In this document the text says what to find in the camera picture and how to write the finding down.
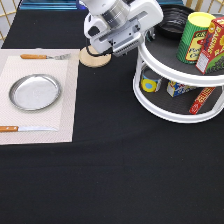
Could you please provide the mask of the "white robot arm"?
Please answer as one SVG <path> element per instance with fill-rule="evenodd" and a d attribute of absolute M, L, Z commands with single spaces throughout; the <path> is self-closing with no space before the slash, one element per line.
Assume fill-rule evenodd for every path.
<path fill-rule="evenodd" d="M 156 0 L 83 0 L 89 10 L 84 35 L 99 54 L 119 57 L 144 42 L 145 34 L 163 20 Z"/>

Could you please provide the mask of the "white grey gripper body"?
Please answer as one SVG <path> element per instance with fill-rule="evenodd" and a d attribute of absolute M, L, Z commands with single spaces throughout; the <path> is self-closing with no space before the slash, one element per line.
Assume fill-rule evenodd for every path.
<path fill-rule="evenodd" d="M 99 54 L 121 56 L 144 42 L 145 33 L 163 20 L 156 0 L 83 0 L 89 10 L 84 34 Z"/>

